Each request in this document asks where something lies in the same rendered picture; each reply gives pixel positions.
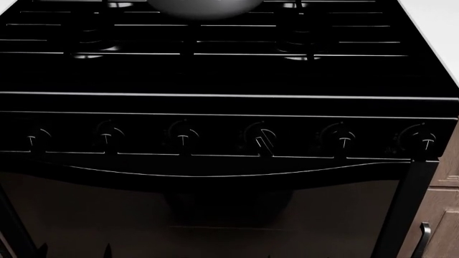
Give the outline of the black stove knob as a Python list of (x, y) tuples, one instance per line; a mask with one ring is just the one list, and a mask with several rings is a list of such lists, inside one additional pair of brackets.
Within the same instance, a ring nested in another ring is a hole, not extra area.
[(350, 154), (356, 145), (356, 134), (344, 122), (330, 124), (319, 135), (321, 146), (327, 154), (342, 158)]
[(263, 157), (274, 156), (277, 135), (264, 121), (250, 124), (244, 131), (244, 140), (247, 148)]
[(106, 120), (95, 129), (94, 145), (105, 154), (117, 154), (123, 147), (125, 136), (117, 122)]
[(190, 156), (200, 139), (194, 124), (189, 120), (178, 120), (168, 129), (169, 145), (181, 156)]
[(44, 153), (52, 141), (52, 135), (46, 128), (37, 126), (26, 133), (25, 139), (30, 152)]
[(437, 137), (424, 123), (405, 128), (397, 140), (401, 150), (416, 161), (425, 161), (431, 157), (436, 143)]

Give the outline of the black gas stove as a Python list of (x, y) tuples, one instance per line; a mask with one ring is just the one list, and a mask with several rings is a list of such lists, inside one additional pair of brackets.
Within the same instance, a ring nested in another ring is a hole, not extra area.
[[(69, 31), (104, 24), (118, 51), (70, 56)], [(321, 27), (312, 62), (277, 52), (276, 27)], [(94, 145), (103, 121), (125, 133), (117, 154)], [(200, 139), (190, 156), (169, 145), (168, 129), (189, 120)], [(274, 156), (251, 152), (250, 124), (277, 135)], [(163, 14), (147, 0), (16, 0), (0, 14), (0, 173), (163, 195), (275, 193), (396, 181), (370, 258), (398, 258), (439, 159), (459, 121), (459, 86), (398, 0), (264, 0), (219, 21)], [(335, 158), (320, 132), (346, 123), (356, 145)], [(426, 124), (435, 152), (416, 161), (397, 144)], [(46, 128), (52, 141), (32, 153), (26, 133)], [(111, 163), (178, 157), (384, 159), (410, 161), (399, 175), (301, 173), (242, 178), (172, 178), (79, 171)], [(30, 233), (0, 184), (0, 258), (37, 258)]]

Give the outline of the black gas burner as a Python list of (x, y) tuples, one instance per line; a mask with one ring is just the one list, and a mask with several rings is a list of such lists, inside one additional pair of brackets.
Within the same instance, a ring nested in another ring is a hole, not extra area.
[(69, 31), (70, 56), (74, 59), (103, 57), (98, 52), (118, 51), (121, 46), (108, 39), (109, 27), (104, 24), (76, 25)]
[(277, 52), (285, 59), (312, 62), (323, 47), (321, 27), (313, 24), (284, 24), (276, 27)]

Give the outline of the dark glass oven door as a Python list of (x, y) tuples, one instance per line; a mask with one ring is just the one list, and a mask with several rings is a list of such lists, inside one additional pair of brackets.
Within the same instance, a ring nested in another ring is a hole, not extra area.
[(49, 258), (370, 258), (396, 181), (163, 195), (15, 173), (0, 184)]

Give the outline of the grey metal wok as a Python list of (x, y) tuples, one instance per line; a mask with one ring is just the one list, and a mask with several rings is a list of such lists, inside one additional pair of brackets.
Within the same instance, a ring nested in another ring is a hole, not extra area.
[(179, 19), (226, 19), (245, 14), (264, 0), (147, 0), (156, 10)]

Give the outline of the brown wooden cabinet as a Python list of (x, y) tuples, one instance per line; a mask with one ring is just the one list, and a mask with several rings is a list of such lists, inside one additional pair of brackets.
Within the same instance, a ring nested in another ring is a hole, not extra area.
[(422, 258), (459, 258), (459, 150), (447, 150), (415, 217), (415, 248), (420, 224), (431, 237)]

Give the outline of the white countertop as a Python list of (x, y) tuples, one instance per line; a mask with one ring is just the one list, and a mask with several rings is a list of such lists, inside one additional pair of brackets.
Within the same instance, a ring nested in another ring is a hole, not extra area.
[(459, 0), (399, 0), (459, 86)]

